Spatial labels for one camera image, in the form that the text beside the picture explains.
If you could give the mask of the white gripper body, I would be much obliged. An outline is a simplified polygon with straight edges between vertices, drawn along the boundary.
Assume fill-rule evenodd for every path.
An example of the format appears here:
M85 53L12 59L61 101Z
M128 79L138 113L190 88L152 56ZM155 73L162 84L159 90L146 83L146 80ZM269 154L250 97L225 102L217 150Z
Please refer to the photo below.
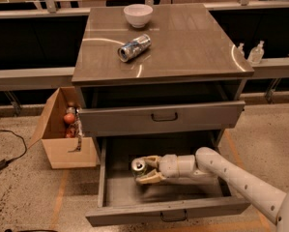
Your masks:
M165 155L159 160L159 171L165 178L188 177L195 168L195 155Z

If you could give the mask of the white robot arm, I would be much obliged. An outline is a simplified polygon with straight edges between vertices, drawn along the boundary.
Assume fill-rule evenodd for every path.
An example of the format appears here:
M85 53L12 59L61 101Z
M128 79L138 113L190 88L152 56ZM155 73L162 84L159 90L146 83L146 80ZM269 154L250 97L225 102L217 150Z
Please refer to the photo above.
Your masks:
M137 158L131 162L131 170L139 185L218 176L273 223L276 232L289 232L289 192L246 172L211 148L201 147L194 155Z

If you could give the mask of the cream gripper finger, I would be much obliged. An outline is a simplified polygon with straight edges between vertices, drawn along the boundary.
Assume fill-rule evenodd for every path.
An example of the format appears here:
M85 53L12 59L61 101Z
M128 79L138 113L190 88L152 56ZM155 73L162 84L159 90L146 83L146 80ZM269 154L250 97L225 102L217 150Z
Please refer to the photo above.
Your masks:
M165 180L165 177L160 172L157 172L156 169L146 175L135 178L135 181L140 185L156 184L163 180Z
M142 159L148 168L159 168L160 156L147 156Z

